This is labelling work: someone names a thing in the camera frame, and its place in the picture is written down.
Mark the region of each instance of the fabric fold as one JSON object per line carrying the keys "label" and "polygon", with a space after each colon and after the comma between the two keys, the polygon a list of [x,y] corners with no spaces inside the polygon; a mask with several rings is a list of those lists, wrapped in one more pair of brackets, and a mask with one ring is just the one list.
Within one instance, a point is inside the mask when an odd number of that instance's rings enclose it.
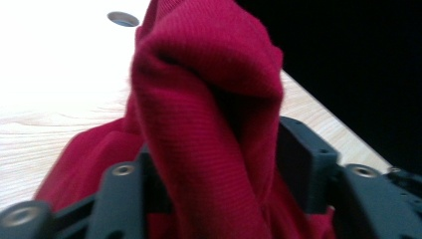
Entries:
{"label": "fabric fold", "polygon": [[75,137],[37,198],[59,210],[94,193],[108,166],[146,142],[174,207],[148,215],[149,238],[328,235],[276,168],[281,65],[266,29],[234,1],[152,0],[124,118]]}

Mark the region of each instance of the red fabric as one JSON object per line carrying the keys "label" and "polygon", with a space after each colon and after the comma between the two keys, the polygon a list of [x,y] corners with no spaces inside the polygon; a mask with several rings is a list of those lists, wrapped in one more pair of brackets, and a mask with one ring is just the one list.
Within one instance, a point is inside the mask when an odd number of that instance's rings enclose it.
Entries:
{"label": "red fabric", "polygon": [[332,238],[275,166],[282,53],[229,0],[152,0],[136,32],[124,119],[76,136],[37,198],[59,210],[144,142],[174,204],[148,238]]}

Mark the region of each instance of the black background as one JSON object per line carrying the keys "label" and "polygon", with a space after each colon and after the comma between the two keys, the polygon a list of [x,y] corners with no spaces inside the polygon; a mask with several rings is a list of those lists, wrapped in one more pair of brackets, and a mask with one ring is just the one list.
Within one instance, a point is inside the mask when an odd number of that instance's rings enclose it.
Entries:
{"label": "black background", "polygon": [[391,164],[422,174],[422,1],[237,2],[288,74]]}

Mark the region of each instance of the knit fabric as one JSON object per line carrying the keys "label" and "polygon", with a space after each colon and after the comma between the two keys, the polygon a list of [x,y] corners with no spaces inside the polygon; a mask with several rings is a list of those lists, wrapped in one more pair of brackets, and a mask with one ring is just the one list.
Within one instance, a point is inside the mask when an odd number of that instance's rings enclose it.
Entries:
{"label": "knit fabric", "polygon": [[146,142],[174,207],[148,238],[332,238],[276,168],[282,53],[261,23],[230,0],[152,0],[135,39],[125,117],[76,136],[36,198],[95,193]]}

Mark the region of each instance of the wooden table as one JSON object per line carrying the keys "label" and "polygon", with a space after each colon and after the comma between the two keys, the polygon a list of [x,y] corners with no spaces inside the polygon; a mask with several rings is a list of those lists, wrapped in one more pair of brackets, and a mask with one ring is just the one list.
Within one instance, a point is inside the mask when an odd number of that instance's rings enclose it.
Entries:
{"label": "wooden table", "polygon": [[[142,4],[140,12],[147,2]],[[72,136],[123,116],[134,29],[111,23],[106,7],[86,1],[12,1],[0,3],[0,9],[5,9],[0,15],[2,210],[31,199]],[[340,163],[386,171],[388,163],[349,128],[286,73],[282,79],[283,116],[305,122],[330,142],[342,155]]]}

